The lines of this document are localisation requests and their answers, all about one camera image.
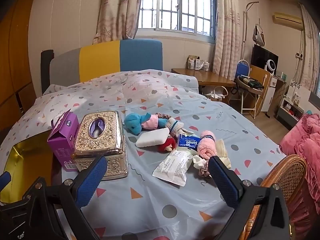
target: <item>gold box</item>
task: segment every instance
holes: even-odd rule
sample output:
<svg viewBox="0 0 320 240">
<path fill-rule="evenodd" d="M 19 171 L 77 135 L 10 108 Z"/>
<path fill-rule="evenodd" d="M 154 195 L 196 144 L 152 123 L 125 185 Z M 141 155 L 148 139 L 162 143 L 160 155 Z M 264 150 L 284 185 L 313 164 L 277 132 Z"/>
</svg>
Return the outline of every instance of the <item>gold box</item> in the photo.
<svg viewBox="0 0 320 240">
<path fill-rule="evenodd" d="M 50 132 L 39 133 L 12 147 L 4 168 L 10 173 L 11 181 L 1 191 L 1 202 L 21 200 L 38 177 L 44 177 L 47 185 L 51 185 L 53 152 L 47 144 Z"/>
<path fill-rule="evenodd" d="M 82 119 L 71 158 L 81 171 L 88 168 L 98 155 L 103 155 L 108 161 L 102 180 L 128 176 L 125 138 L 118 111 L 87 114 Z"/>
</svg>

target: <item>wooden wardrobe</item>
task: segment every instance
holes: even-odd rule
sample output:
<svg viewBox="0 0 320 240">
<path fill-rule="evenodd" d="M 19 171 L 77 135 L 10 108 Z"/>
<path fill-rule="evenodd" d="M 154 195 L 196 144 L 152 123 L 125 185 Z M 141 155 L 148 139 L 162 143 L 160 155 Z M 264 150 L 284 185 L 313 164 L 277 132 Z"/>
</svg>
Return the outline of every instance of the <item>wooden wardrobe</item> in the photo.
<svg viewBox="0 0 320 240">
<path fill-rule="evenodd" d="M 15 0 L 0 22 L 0 131 L 17 122 L 36 100 L 28 57 L 33 0 Z"/>
</svg>

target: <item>wooden floor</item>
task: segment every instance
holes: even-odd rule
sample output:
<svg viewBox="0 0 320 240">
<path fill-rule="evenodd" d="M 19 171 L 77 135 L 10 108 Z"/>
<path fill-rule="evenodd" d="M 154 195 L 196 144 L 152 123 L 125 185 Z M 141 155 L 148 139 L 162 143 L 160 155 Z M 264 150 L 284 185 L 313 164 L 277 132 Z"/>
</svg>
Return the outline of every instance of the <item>wooden floor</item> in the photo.
<svg viewBox="0 0 320 240">
<path fill-rule="evenodd" d="M 273 142 L 279 144 L 282 138 L 289 132 L 276 118 L 270 116 L 268 118 L 265 113 L 260 112 L 256 119 L 249 114 L 244 115 L 248 120 L 254 123 L 266 136 Z"/>
</svg>

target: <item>wall socket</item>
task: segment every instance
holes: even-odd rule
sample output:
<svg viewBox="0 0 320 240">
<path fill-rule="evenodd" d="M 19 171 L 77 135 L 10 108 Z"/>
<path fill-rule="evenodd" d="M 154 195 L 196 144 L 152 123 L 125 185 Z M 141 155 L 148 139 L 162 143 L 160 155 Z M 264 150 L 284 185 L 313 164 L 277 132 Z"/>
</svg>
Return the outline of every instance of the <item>wall socket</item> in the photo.
<svg viewBox="0 0 320 240">
<path fill-rule="evenodd" d="M 296 53 L 296 58 L 299 58 L 299 59 L 302 59 L 302 54 L 300 54 L 300 53 Z"/>
</svg>

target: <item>wicker chair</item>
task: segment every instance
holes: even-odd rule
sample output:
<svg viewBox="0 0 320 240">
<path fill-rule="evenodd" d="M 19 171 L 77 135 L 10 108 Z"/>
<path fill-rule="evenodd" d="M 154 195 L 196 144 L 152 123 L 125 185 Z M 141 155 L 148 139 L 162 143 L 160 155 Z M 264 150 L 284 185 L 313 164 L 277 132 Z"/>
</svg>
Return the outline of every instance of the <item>wicker chair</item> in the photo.
<svg viewBox="0 0 320 240">
<path fill-rule="evenodd" d="M 301 188 L 306 169 L 307 164 L 302 157 L 298 155 L 289 155 L 272 169 L 260 186 L 270 187 L 273 183 L 277 183 L 283 191 L 284 199 L 288 206 Z M 239 240 L 246 240 L 248 238 L 257 217 L 259 207 L 260 206 L 254 206 L 252 209 L 248 222 L 244 227 Z"/>
</svg>

